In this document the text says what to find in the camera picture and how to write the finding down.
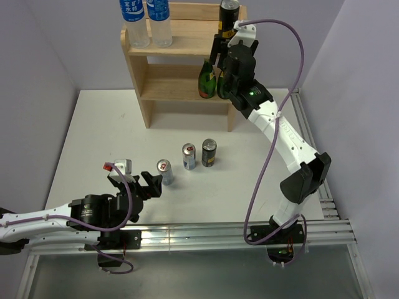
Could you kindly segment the black can front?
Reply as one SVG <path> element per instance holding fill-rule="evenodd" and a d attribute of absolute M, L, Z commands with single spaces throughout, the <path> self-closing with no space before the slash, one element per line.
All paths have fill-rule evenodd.
<path fill-rule="evenodd" d="M 230 38 L 234 35 L 234 23 L 239 17 L 239 1 L 222 0 L 219 5 L 218 35 Z"/>

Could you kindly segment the black can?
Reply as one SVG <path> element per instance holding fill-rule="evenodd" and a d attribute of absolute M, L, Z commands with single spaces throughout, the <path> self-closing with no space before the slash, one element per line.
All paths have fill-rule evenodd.
<path fill-rule="evenodd" d="M 215 140 L 208 138 L 202 144 L 201 162 L 205 167 L 212 167 L 216 158 L 217 143 Z"/>
<path fill-rule="evenodd" d="M 234 35 L 234 23 L 239 17 L 239 1 L 222 0 L 219 5 L 218 35 L 230 38 Z"/>

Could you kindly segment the water bottle blue label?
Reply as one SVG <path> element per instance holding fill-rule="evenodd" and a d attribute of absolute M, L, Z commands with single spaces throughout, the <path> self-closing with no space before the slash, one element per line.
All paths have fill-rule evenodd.
<path fill-rule="evenodd" d="M 146 48 L 150 43 L 145 20 L 143 1 L 119 0 L 120 10 L 128 31 L 130 45 L 136 49 Z"/>
<path fill-rule="evenodd" d="M 173 38 L 168 0 L 147 0 L 147 12 L 153 43 L 160 48 L 169 47 Z"/>

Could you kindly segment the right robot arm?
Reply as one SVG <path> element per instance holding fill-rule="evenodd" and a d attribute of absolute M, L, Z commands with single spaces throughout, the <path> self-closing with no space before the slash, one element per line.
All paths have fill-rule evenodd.
<path fill-rule="evenodd" d="M 270 236 L 285 242 L 307 198 L 324 183 L 331 165 L 327 153 L 318 153 L 282 116 L 269 91 L 254 78 L 257 40 L 214 37 L 209 61 L 224 73 L 223 97 L 272 142 L 290 175 L 280 183 L 282 199 L 271 217 Z"/>

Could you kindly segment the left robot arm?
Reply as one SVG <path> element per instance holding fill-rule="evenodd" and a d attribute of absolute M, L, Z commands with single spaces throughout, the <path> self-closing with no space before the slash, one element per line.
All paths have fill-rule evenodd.
<path fill-rule="evenodd" d="M 113 170 L 107 179 L 118 189 L 115 195 L 88 194 L 59 207 L 25 214 L 1 209 L 1 255 L 49 244 L 121 249 L 122 228 L 127 222 L 138 222 L 145 201 L 161 196 L 162 176 Z"/>

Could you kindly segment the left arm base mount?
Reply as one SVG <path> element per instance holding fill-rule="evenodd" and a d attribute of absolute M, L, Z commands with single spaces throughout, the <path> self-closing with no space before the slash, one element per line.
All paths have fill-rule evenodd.
<path fill-rule="evenodd" d="M 116 230 L 113 232 L 95 232 L 100 233 L 96 238 L 98 241 L 96 246 L 100 251 L 104 250 L 119 250 L 122 253 L 110 254 L 116 259 L 125 259 L 127 250 L 137 250 L 140 248 L 142 232 L 140 230 Z M 91 245 L 85 244 L 84 249 L 94 251 Z M 97 253 L 97 263 L 100 267 L 117 268 L 122 265 L 122 262 L 110 259 L 109 257 L 101 256 Z"/>

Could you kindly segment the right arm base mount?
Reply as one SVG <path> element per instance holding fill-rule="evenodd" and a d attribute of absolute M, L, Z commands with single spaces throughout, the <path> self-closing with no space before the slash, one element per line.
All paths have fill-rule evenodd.
<path fill-rule="evenodd" d="M 274 224 L 252 225 L 247 237 L 251 242 L 265 245 L 271 262 L 284 267 L 304 252 L 307 228 L 297 222 L 286 229 L 278 229 Z"/>

